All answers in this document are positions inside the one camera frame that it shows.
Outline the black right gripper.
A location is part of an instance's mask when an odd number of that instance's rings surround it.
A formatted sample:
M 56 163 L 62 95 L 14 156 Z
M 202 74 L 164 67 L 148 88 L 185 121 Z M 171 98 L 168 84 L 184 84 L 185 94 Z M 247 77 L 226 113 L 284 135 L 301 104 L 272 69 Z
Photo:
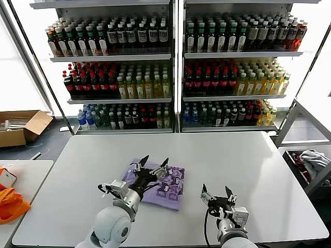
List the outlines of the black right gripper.
M 229 187 L 225 187 L 226 197 L 213 196 L 205 184 L 202 186 L 200 198 L 208 206 L 208 214 L 220 220 L 227 219 L 235 206 L 237 195 Z

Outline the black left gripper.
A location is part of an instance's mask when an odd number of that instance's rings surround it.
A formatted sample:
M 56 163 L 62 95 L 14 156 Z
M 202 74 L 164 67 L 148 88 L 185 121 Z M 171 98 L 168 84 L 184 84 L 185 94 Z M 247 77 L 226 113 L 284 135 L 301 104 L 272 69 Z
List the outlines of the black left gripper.
M 150 189 L 150 183 L 156 182 L 157 178 L 162 178 L 167 174 L 169 158 L 166 158 L 158 168 L 153 170 L 153 173 L 151 173 L 152 169 L 144 167 L 148 158 L 149 155 L 146 155 L 140 161 L 134 162 L 134 175 L 136 178 L 128 188 L 137 193 L 148 191 Z

